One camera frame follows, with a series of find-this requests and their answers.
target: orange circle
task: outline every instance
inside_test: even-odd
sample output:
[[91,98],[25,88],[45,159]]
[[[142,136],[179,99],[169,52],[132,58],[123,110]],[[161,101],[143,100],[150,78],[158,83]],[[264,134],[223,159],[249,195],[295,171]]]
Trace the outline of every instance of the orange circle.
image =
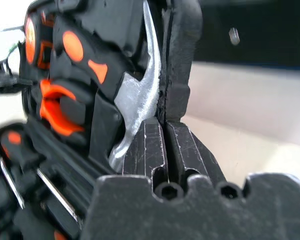
[[15,145],[21,144],[21,136],[16,131],[10,131],[8,134],[9,142]]
[[25,25],[25,55],[29,64],[32,64],[36,52],[36,32],[35,26],[30,17],[26,20]]
[[66,31],[63,36],[63,45],[66,54],[75,62],[80,62],[84,58],[84,48],[77,37],[72,31]]

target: screw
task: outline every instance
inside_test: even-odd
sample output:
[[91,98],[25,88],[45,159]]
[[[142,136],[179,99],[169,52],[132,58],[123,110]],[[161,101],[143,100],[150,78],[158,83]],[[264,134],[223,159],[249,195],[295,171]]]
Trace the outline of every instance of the screw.
[[236,28],[231,28],[229,31],[229,37],[232,45],[237,46],[240,43],[240,37]]

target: silver hammer head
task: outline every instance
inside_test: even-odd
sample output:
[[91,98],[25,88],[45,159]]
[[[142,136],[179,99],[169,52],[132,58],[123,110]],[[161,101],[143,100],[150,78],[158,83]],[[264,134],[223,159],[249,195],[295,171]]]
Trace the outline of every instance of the silver hammer head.
[[149,61],[141,81],[125,73],[114,104],[125,123],[123,140],[114,146],[109,156],[111,167],[120,172],[125,155],[137,134],[142,121],[155,116],[159,99],[161,56],[154,21],[147,0],[143,0],[143,17]]

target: orange accent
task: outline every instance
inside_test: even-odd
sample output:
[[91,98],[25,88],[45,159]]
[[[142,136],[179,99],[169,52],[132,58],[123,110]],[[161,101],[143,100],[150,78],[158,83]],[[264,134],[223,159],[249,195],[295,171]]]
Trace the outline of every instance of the orange accent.
[[84,128],[65,118],[60,109],[59,102],[43,99],[40,108],[40,116],[51,124],[51,127],[59,134],[69,137],[74,132],[83,132]]
[[76,96],[71,91],[62,86],[51,84],[48,79],[41,80],[40,88],[44,98],[57,99],[63,95],[66,95],[72,100],[76,100]]
[[106,64],[95,63],[92,60],[88,61],[88,65],[94,71],[95,75],[98,77],[99,83],[103,84],[108,72],[108,66]]
[[15,145],[21,144],[21,135],[16,131],[10,131],[8,133],[9,142]]
[[4,151],[5,155],[6,155],[8,158],[10,158],[10,157],[9,157],[9,153],[8,153],[8,149],[7,149],[5,146],[2,146],[2,148],[3,148],[3,151]]
[[29,64],[32,64],[36,52],[36,32],[32,20],[28,17],[25,25],[25,55]]
[[67,240],[60,232],[54,231],[54,240]]
[[44,51],[45,48],[53,48],[54,45],[52,42],[49,41],[42,41],[40,45],[40,54],[39,54],[39,59],[38,59],[38,68],[40,69],[49,69],[50,68],[50,62],[43,62],[44,60]]
[[84,48],[77,35],[72,31],[66,31],[62,40],[66,54],[73,61],[80,62],[84,58]]
[[44,12],[41,12],[41,22],[43,25],[53,28],[54,27],[54,17],[52,15],[49,15],[48,18]]

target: screwdriver shaft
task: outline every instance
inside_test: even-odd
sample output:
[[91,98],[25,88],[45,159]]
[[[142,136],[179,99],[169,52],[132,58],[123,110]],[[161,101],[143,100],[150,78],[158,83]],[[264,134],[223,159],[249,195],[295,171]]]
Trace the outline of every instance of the screwdriver shaft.
[[68,211],[68,213],[73,217],[73,219],[78,223],[79,227],[82,227],[82,220],[76,214],[75,208],[68,202],[68,200],[60,193],[60,191],[54,186],[54,184],[47,178],[47,176],[40,170],[36,170],[38,176],[48,187],[51,193],[58,199],[58,201],[63,205],[63,207]]
[[17,199],[17,201],[18,201],[18,203],[19,203],[19,205],[21,207],[21,209],[24,209],[25,208],[25,200],[21,196],[21,194],[18,192],[18,190],[16,188],[16,185],[15,185],[15,183],[14,183],[14,181],[13,181],[10,173],[8,172],[6,164],[5,164],[5,162],[4,162],[4,160],[3,160],[2,157],[0,158],[0,166],[1,166],[2,173],[3,173],[4,177],[5,177],[5,179],[7,180],[7,182],[9,184],[12,192],[14,193],[14,195],[15,195],[15,197],[16,197],[16,199]]

